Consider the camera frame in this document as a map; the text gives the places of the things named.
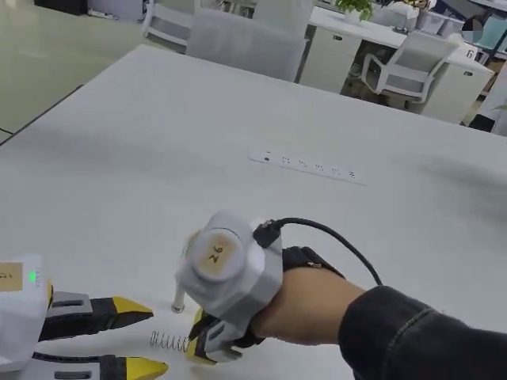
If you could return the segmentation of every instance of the green plant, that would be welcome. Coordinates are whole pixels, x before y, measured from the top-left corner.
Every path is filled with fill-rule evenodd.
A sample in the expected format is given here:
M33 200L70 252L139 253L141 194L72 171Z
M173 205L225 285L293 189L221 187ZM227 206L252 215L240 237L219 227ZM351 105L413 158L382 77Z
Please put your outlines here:
M360 20L367 20L372 16L373 8L371 0L335 0L334 5L342 12L360 13Z

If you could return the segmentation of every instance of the spring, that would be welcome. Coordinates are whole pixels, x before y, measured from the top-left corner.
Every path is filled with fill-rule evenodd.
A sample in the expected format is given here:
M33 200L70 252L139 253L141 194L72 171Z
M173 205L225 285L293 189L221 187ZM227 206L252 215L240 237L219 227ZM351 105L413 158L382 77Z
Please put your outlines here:
M187 336L176 336L166 334L154 330L151 333L150 346L163 348L166 350L174 350L180 352L187 352L189 349L190 340Z

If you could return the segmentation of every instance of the gray floor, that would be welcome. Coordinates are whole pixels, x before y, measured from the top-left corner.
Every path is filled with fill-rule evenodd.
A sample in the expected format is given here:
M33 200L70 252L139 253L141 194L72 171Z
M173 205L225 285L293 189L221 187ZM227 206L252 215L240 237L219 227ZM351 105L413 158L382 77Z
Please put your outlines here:
M141 27L0 0L0 141L141 43Z

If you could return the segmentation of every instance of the black wrist strap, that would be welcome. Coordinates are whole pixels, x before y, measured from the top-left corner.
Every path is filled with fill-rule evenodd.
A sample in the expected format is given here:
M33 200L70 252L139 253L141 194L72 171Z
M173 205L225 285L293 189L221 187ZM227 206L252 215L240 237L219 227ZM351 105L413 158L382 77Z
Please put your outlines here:
M296 268L322 268L336 273L341 278L345 278L338 270L322 259L313 249L309 247L290 247L282 251L282 261L284 272ZM237 339L234 345L239 348L248 348L255 344L262 343L264 339L257 338L249 327L243 338Z

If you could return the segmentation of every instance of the green led light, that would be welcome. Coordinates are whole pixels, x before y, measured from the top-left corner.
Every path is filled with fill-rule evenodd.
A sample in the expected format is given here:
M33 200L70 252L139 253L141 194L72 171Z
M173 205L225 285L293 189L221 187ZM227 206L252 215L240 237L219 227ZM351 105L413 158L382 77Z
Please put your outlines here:
M35 283L37 280L37 273L35 271L29 272L29 280L31 283Z

